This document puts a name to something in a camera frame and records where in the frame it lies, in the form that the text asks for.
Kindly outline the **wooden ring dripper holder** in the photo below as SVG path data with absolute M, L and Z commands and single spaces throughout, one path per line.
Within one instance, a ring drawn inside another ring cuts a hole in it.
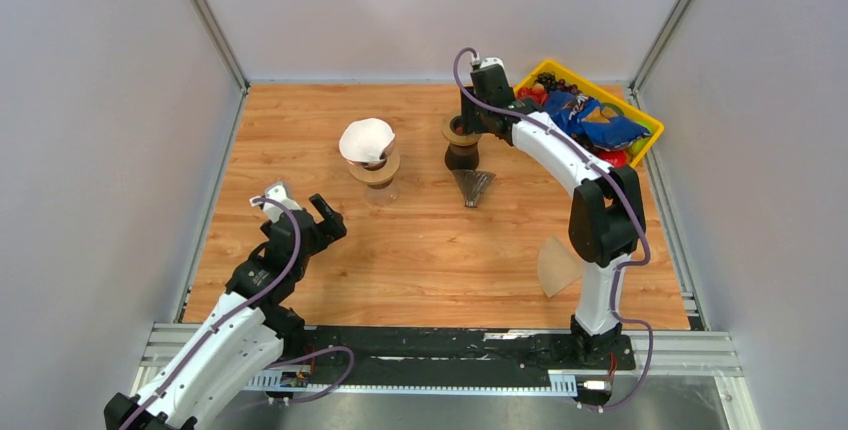
M 366 168 L 360 164 L 349 165 L 348 170 L 354 179 L 368 187 L 379 187 L 391 182 L 397 174 L 401 163 L 399 153 L 387 157 L 380 168 Z

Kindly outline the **clear plastic cone dripper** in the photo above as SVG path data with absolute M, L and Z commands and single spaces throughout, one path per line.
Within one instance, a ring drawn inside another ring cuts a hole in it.
M 353 167 L 365 170 L 382 168 L 395 149 L 395 140 L 376 141 L 359 140 L 340 146 L 344 159 Z

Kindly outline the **white paper coffee filter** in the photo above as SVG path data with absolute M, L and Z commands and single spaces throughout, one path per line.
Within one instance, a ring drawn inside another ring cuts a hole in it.
M 359 140 L 388 141 L 396 139 L 392 127 L 384 120 L 378 118 L 366 118 L 357 120 L 348 125 L 339 139 L 338 147 L 347 142 Z

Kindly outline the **brown paper coffee filter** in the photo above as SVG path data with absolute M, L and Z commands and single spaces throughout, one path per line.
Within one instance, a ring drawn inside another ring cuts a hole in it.
M 542 292 L 553 298 L 581 279 L 583 263 L 560 239 L 552 236 L 539 249 L 536 272 Z

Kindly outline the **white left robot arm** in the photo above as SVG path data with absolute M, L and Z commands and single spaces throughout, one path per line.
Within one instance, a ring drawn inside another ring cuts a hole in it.
M 283 184 L 252 199 L 267 220 L 265 239 L 233 271 L 213 310 L 176 356 L 134 395 L 104 408 L 108 429 L 202 429 L 260 371 L 297 362 L 306 349 L 304 320 L 282 302 L 310 259 L 344 238 L 341 213 L 314 194 L 311 215 Z

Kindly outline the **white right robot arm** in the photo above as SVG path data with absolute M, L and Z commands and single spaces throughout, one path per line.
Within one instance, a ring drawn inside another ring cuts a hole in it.
M 645 240 L 639 178 L 580 146 L 556 119 L 530 98 L 519 99 L 497 58 L 473 59 L 470 87 L 460 88 L 469 130 L 492 134 L 533 158 L 571 197 L 568 235 L 584 262 L 578 308 L 570 325 L 571 353 L 596 367 L 611 353 L 623 318 L 621 279 Z

